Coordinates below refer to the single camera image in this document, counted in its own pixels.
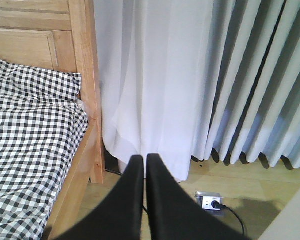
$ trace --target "checkered bedsheet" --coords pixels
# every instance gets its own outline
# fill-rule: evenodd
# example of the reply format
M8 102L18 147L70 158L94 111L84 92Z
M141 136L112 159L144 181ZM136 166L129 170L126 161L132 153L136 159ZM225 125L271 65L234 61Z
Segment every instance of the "checkered bedsheet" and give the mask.
M88 126L81 76L0 60L0 239L36 240Z

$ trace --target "power strip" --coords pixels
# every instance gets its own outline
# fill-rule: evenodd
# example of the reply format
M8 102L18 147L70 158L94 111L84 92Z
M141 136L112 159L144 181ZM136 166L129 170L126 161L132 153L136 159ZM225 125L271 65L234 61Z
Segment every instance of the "power strip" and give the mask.
M196 202L205 210L221 210L220 208L213 208L211 203L217 201L222 204L220 193L197 191L195 193Z

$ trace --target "curtain fold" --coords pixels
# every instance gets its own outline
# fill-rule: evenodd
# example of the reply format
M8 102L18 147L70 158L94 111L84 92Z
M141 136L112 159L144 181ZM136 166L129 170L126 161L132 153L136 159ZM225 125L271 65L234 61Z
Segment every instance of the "curtain fold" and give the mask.
M95 0L103 140L121 163L159 153L300 167L300 0Z

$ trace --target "bed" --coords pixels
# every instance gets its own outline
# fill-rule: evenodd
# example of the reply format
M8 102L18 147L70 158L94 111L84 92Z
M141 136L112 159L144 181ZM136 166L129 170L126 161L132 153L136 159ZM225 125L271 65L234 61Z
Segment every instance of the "bed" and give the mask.
M88 125L44 224L42 239L54 239L75 224L89 179L102 183L105 174L93 1L0 0L0 63L6 62L81 74L88 121L77 122Z

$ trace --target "floor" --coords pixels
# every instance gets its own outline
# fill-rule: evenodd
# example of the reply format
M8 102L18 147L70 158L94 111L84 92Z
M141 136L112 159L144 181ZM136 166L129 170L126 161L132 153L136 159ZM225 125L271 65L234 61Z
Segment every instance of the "floor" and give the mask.
M107 173L104 184L89 183L78 221L102 201L119 178ZM280 160L271 168L262 158L254 163L242 160L234 165L211 158L204 162L191 161L188 180L180 185L193 200L196 191L220 193L223 204L242 218L247 235L257 240L300 188L300 168L292 169L287 160ZM217 218L241 232L241 225L232 213L225 211ZM151 239L145 212L141 231L142 240Z

